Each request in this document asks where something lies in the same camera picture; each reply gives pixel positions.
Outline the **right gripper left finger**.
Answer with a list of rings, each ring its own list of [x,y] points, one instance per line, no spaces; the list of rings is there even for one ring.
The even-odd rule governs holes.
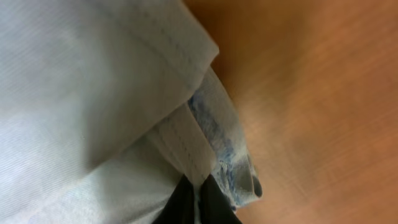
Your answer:
[[[194,203],[193,185],[183,175],[165,207],[152,224],[194,224]]]

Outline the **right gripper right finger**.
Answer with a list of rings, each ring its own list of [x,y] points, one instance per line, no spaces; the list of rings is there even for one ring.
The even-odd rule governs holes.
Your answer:
[[[199,209],[201,224],[242,224],[212,175],[200,188]]]

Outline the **light blue printed t-shirt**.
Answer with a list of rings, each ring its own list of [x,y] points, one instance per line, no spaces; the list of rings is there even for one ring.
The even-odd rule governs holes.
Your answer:
[[[218,46],[182,1],[1,2],[1,222],[151,223],[177,184],[262,196]]]

